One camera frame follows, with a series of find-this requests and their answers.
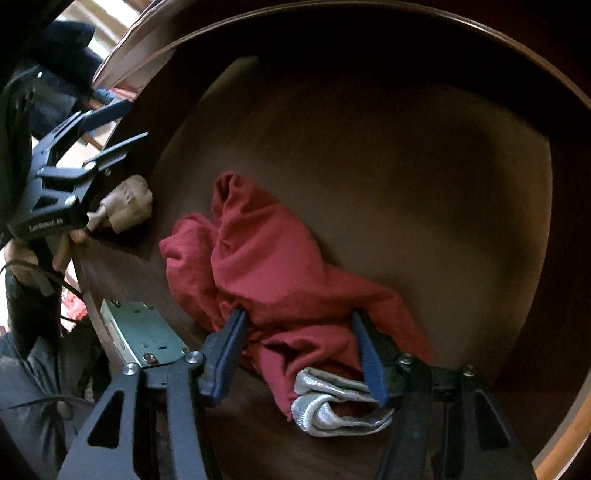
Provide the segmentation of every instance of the metal plate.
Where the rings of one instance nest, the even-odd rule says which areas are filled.
[[[103,300],[100,315],[126,363],[142,368],[170,364],[187,348],[162,315],[143,302]]]

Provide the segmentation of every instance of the black jacket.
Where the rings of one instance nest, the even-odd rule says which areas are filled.
[[[106,357],[85,320],[60,336],[60,296],[45,298],[6,276],[11,331],[0,338],[0,468],[3,478],[54,480],[106,388]]]

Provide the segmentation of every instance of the screw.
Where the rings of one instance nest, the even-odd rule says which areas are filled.
[[[78,197],[76,195],[70,195],[68,198],[66,198],[66,201],[64,203],[67,207],[69,207],[70,205],[73,205],[77,199]]]
[[[189,364],[199,364],[201,365],[205,361],[205,355],[201,352],[187,352],[185,353],[185,361]]]
[[[124,375],[135,375],[137,372],[139,372],[139,365],[138,364],[127,364],[127,365],[124,365],[124,367],[122,368],[121,372]]]
[[[465,365],[462,369],[462,374],[464,377],[474,377],[476,375],[476,369],[474,365]]]
[[[403,353],[398,357],[398,362],[403,365],[412,365],[414,362],[414,355],[411,353]]]
[[[153,353],[150,352],[144,354],[144,360],[146,360],[150,365],[158,363],[158,359]]]

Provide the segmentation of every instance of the gray cloth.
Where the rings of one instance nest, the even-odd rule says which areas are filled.
[[[314,437],[369,435],[392,422],[394,410],[377,407],[363,382],[308,367],[297,374],[294,391],[299,395],[291,404],[294,421]],[[339,417],[330,404],[346,401],[376,404],[376,409],[360,418]]]
[[[59,335],[60,296],[45,298],[7,272],[12,331],[0,338],[0,465],[19,476],[55,480],[98,396],[108,384],[106,357],[87,320]]]

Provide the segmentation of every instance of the bolt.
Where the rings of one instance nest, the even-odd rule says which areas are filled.
[[[137,372],[139,372],[139,365],[138,364],[127,364],[127,365],[124,365],[124,367],[122,368],[121,372],[124,375],[135,375]]]
[[[153,353],[150,352],[144,354],[144,360],[146,360],[150,365],[158,363],[158,359]]]
[[[189,364],[199,364],[201,365],[205,361],[205,355],[201,352],[187,352],[185,353],[185,361]]]
[[[56,402],[56,410],[64,420],[72,419],[72,408],[63,400]]]
[[[74,205],[74,202],[78,199],[78,197],[76,195],[70,195],[68,198],[66,198],[66,201],[64,202],[66,204],[67,207],[69,207],[70,205]]]
[[[414,362],[414,355],[411,353],[402,353],[398,357],[398,362],[403,365],[412,365]]]
[[[465,365],[462,369],[462,374],[464,377],[474,377],[476,375],[476,369],[474,365]]]

